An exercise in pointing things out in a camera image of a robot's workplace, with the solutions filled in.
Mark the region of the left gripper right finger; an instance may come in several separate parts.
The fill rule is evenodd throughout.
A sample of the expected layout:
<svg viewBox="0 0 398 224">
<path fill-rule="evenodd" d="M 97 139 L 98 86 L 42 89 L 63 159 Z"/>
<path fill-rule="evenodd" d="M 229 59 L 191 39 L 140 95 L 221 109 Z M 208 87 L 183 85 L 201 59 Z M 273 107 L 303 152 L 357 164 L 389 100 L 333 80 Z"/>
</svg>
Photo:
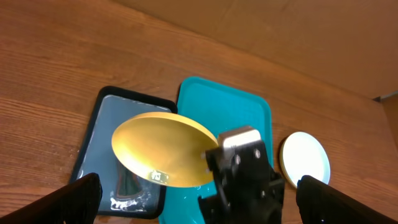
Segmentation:
<svg viewBox="0 0 398 224">
<path fill-rule="evenodd" d="M 297 183 L 296 203 L 303 224 L 397 224 L 309 175 Z"/>
</svg>

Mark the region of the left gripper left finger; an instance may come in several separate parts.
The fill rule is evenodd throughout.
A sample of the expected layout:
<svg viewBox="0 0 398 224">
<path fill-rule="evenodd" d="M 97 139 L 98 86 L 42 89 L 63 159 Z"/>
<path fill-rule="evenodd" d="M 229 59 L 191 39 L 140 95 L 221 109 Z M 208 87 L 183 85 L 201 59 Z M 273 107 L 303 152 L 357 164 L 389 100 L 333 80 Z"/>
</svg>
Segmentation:
<svg viewBox="0 0 398 224">
<path fill-rule="evenodd" d="M 6 216 L 7 223 L 93 223 L 102 198 L 100 177 L 84 177 L 36 200 Z"/>
</svg>

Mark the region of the light blue plate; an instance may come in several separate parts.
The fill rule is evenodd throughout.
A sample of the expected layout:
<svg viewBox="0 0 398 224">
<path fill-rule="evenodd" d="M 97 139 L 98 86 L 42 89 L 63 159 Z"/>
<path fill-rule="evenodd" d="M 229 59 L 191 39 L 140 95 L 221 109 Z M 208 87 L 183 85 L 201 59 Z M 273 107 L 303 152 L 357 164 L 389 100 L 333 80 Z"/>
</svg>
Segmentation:
<svg viewBox="0 0 398 224">
<path fill-rule="evenodd" d="M 302 131 L 292 133 L 286 138 L 283 158 L 292 182 L 297 186 L 303 176 L 309 175 L 328 185 L 331 166 L 321 143 L 311 134 Z"/>
</svg>

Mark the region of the yellow-green plate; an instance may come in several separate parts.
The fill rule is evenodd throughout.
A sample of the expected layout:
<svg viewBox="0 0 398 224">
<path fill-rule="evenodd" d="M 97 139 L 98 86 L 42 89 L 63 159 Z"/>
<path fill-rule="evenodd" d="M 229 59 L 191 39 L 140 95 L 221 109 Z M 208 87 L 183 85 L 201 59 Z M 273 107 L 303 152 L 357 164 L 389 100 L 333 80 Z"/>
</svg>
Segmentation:
<svg viewBox="0 0 398 224">
<path fill-rule="evenodd" d="M 150 182 L 187 188 L 213 180 L 205 152 L 218 147 L 215 136 L 179 114 L 136 115 L 116 128 L 111 146 L 124 167 Z"/>
<path fill-rule="evenodd" d="M 297 189 L 297 186 L 292 182 L 291 178 L 289 177 L 286 169 L 285 169 L 285 164 L 284 164 L 284 158 L 283 158 L 283 152 L 284 152 L 284 144 L 286 142 L 287 138 L 284 138 L 279 145 L 279 164 L 280 164 L 280 169 L 286 179 L 286 181 L 289 183 L 289 185 L 293 188 L 293 189 Z"/>
</svg>

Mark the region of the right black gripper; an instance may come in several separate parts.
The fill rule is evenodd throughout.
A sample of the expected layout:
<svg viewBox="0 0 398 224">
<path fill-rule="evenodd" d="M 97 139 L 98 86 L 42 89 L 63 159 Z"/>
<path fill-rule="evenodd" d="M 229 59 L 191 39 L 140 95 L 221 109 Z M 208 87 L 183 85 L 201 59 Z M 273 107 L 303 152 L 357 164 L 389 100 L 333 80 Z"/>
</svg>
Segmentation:
<svg viewBox="0 0 398 224">
<path fill-rule="evenodd" d="M 285 180 L 269 164 L 263 141 L 205 155 L 216 187 L 216 194 L 198 197 L 206 224 L 282 222 Z"/>
</svg>

